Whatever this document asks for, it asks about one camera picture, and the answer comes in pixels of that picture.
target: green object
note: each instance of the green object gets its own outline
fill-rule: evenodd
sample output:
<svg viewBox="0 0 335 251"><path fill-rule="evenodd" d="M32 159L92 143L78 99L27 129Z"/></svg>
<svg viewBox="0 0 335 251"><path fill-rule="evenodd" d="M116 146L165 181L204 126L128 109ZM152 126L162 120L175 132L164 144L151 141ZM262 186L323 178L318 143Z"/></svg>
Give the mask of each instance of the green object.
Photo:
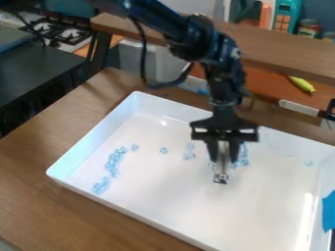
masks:
<svg viewBox="0 0 335 251"><path fill-rule="evenodd" d="M302 0L277 0L274 10L273 29L285 30L288 33L293 33L296 23L299 19L302 9ZM289 17L289 23L280 21L280 17Z"/></svg>

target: wooden countertop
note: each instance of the wooden countertop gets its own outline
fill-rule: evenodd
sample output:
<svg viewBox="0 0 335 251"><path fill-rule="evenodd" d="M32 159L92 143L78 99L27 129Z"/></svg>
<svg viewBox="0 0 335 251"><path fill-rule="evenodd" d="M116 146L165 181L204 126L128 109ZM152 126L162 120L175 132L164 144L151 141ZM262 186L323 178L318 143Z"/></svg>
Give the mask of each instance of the wooden countertop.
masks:
<svg viewBox="0 0 335 251"><path fill-rule="evenodd" d="M68 191L45 171L135 88L138 78L105 69L0 140L0 236L24 251L198 250ZM209 108L178 88L153 94ZM262 125L335 145L335 134L265 114L239 112Z"/></svg>
<svg viewBox="0 0 335 251"><path fill-rule="evenodd" d="M139 39L133 24L119 17L101 14L91 23L97 30ZM250 66L335 85L335 45L332 43L249 25L216 22L215 27L237 42L242 59ZM146 34L148 42L166 45L160 33L147 28Z"/></svg>
<svg viewBox="0 0 335 251"><path fill-rule="evenodd" d="M112 41L110 44L110 48L113 48L114 46L117 46L121 41L124 40L123 36L119 36L119 35L113 35L112 37ZM88 49L89 49L89 45L90 44L86 44L85 46L77 49L76 51L74 51L73 53L77 56L86 58L87 53L88 53Z"/></svg>

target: yellow object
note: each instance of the yellow object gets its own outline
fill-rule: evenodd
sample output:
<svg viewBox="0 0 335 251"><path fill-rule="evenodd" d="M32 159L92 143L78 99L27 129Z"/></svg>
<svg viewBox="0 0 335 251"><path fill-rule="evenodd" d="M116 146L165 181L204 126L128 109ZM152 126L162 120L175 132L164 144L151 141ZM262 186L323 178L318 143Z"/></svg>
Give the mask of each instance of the yellow object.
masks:
<svg viewBox="0 0 335 251"><path fill-rule="evenodd" d="M306 80L298 78L298 77L294 77L294 76L289 76L289 77L294 82L294 84L296 84L302 90L304 90L308 93L314 93L315 92L314 86L312 86Z"/></svg>

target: wooden table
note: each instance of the wooden table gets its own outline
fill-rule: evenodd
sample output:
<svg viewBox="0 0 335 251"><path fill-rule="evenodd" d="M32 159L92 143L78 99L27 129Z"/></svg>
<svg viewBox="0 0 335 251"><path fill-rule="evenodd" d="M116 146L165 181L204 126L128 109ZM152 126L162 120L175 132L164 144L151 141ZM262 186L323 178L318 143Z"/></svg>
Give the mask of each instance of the wooden table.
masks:
<svg viewBox="0 0 335 251"><path fill-rule="evenodd" d="M45 171L108 115L141 81L105 69L0 140L0 237L24 251L198 250L68 191ZM155 95L209 108L178 88ZM242 117L335 145L334 133L258 110Z"/></svg>

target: white wall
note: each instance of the white wall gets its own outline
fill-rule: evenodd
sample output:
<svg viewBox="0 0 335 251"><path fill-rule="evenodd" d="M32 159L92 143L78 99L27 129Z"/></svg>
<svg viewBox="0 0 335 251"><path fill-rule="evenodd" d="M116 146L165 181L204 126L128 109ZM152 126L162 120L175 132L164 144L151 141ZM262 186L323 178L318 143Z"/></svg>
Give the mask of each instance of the white wall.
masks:
<svg viewBox="0 0 335 251"><path fill-rule="evenodd" d="M160 0L179 13L199 13L210 18L222 18L223 0Z"/></svg>

